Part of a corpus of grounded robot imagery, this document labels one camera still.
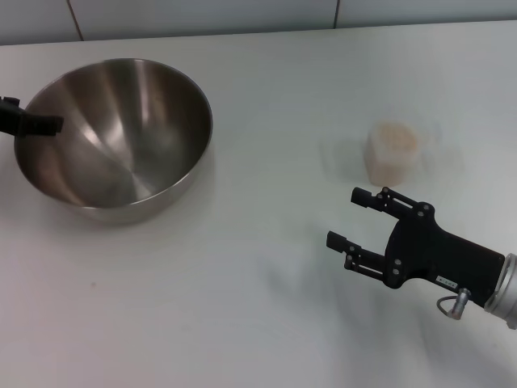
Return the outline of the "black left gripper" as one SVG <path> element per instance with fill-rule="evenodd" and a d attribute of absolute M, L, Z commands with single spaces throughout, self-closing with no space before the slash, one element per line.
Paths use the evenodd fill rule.
<path fill-rule="evenodd" d="M 23 110 L 19 107 L 19 99 L 1 97 L 0 125 L 1 132 L 11 136 L 53 137 L 61 132 L 64 118 L 61 116 L 23 116 Z"/>

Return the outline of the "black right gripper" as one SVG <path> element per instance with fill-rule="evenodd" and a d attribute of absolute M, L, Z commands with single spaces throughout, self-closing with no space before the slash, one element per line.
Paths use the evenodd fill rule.
<path fill-rule="evenodd" d="M 326 246 L 344 255 L 344 268 L 399 289 L 424 279 L 452 292 L 465 288 L 470 300 L 485 305 L 494 294 L 504 255 L 451 234 L 438 226 L 432 205 L 384 187 L 377 194 L 356 187 L 351 202 L 395 217 L 385 257 L 329 231 Z"/>

